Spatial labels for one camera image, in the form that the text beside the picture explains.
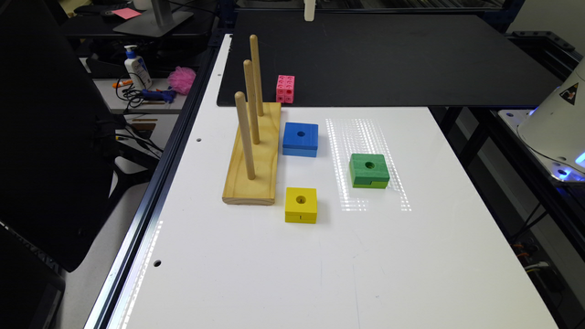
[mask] floor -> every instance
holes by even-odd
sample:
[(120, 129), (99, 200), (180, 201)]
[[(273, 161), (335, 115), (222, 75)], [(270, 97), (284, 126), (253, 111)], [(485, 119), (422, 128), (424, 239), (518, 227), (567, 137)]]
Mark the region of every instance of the floor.
[(85, 325), (147, 186), (141, 184), (126, 192), (81, 265), (72, 273), (61, 273), (66, 288), (56, 329), (78, 329)]
[[(130, 115), (126, 119), (130, 123), (133, 120), (155, 122), (151, 139), (156, 145), (164, 148), (177, 117), (178, 114)], [(124, 143), (140, 149), (133, 141)], [(124, 161), (116, 163), (126, 173), (141, 170), (141, 167), (135, 164)], [(130, 188), (108, 218), (81, 265), (72, 273), (65, 271), (61, 273), (66, 288), (58, 310), (55, 329), (84, 327), (147, 187), (148, 184), (141, 184)]]

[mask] pink object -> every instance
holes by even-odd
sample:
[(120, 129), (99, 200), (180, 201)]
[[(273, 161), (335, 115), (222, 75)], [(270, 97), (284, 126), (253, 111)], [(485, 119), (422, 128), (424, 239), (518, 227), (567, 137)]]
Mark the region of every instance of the pink object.
[(176, 67), (174, 72), (168, 76), (168, 84), (176, 92), (187, 95), (193, 86), (197, 74), (190, 68)]
[(130, 19), (132, 17), (136, 17), (136, 16), (140, 16), (141, 14), (133, 9), (130, 8), (124, 8), (124, 9), (118, 9), (118, 10), (112, 10), (112, 12), (114, 14), (116, 14), (117, 16), (120, 16), (123, 19)]
[(278, 76), (276, 82), (276, 101), (293, 103), (294, 101), (294, 76)]

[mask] pink block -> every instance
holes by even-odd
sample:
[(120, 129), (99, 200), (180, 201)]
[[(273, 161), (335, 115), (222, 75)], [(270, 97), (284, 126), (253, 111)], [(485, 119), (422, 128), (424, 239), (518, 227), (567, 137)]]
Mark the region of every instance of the pink block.
[(284, 102), (292, 103), (294, 100), (294, 76), (278, 76), (276, 82), (276, 100), (283, 97)]

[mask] wooden base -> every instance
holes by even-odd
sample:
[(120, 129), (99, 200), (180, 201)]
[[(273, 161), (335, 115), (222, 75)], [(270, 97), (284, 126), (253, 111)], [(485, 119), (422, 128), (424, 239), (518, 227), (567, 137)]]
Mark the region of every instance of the wooden base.
[(249, 180), (246, 174), (246, 162), (238, 128), (222, 196), (223, 202), (229, 205), (269, 206), (274, 204), (281, 129), (279, 102), (264, 103), (264, 115), (258, 118), (258, 126), (260, 143), (252, 145), (256, 170), (256, 178), (253, 180)]

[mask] hand sanitizer bottle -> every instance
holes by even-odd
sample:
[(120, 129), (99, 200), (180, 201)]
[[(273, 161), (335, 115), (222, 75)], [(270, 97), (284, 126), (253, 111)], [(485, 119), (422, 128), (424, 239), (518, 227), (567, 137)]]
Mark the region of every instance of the hand sanitizer bottle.
[(129, 45), (124, 47), (126, 48), (126, 56), (128, 57), (124, 61), (124, 65), (128, 70), (128, 74), (130, 74), (130, 79), (133, 81), (134, 86), (138, 90), (149, 89), (153, 85), (153, 81), (150, 79), (143, 58), (134, 54), (133, 49), (137, 46)]

